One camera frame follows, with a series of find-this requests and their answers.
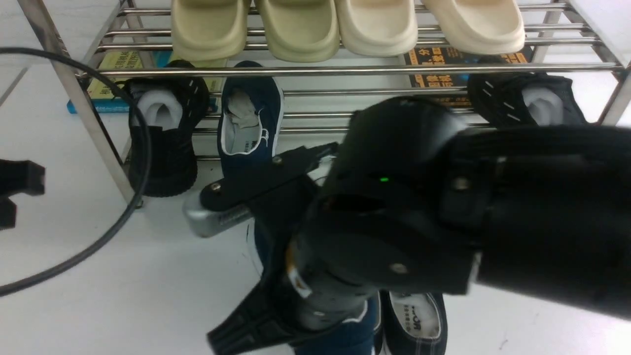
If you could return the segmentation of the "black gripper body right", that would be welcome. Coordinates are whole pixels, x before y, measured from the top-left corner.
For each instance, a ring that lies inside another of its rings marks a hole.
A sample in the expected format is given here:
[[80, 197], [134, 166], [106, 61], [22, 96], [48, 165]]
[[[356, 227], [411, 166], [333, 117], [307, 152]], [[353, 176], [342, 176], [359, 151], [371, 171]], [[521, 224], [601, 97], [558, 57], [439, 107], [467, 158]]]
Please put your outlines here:
[[288, 277], [294, 290], [309, 302], [324, 302], [325, 310], [344, 310], [341, 325], [361, 321], [376, 288], [345, 276], [343, 269], [327, 260], [331, 251], [316, 248], [322, 241], [315, 230], [321, 188], [309, 172], [338, 150], [337, 143], [329, 143], [286, 151], [238, 176], [207, 185], [201, 191], [201, 204], [215, 212], [248, 207], [269, 246], [261, 280]]

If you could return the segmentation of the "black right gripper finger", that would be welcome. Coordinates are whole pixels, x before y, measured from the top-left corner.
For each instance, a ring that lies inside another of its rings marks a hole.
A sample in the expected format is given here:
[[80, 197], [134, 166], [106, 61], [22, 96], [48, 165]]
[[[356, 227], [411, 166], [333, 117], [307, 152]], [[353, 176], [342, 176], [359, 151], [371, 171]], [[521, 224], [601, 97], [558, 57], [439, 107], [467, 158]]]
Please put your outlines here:
[[344, 310], [325, 310], [294, 290], [288, 277], [262, 279], [237, 308], [208, 332], [216, 355], [241, 355], [277, 345], [298, 345], [324, 335], [346, 317]]

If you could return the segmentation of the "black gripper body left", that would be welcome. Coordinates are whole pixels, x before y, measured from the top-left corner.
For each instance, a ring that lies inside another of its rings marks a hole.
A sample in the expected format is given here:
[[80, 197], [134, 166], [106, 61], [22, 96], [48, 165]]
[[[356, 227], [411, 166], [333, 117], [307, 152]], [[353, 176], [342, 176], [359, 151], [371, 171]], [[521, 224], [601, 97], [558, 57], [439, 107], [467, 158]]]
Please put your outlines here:
[[31, 160], [0, 160], [0, 229], [16, 225], [17, 206], [11, 197], [19, 194], [41, 196], [45, 193], [45, 167]]

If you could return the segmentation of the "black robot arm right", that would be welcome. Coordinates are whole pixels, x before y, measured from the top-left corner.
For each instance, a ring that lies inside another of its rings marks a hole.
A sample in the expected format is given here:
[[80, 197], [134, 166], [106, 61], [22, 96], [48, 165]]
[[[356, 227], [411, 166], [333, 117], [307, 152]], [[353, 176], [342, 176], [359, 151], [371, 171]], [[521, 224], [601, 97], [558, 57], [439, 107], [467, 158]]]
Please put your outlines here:
[[296, 344], [380, 290], [472, 283], [630, 318], [630, 131], [475, 130], [418, 96], [357, 111], [304, 146], [208, 185], [202, 212], [270, 237], [262, 279], [208, 333], [216, 355]]

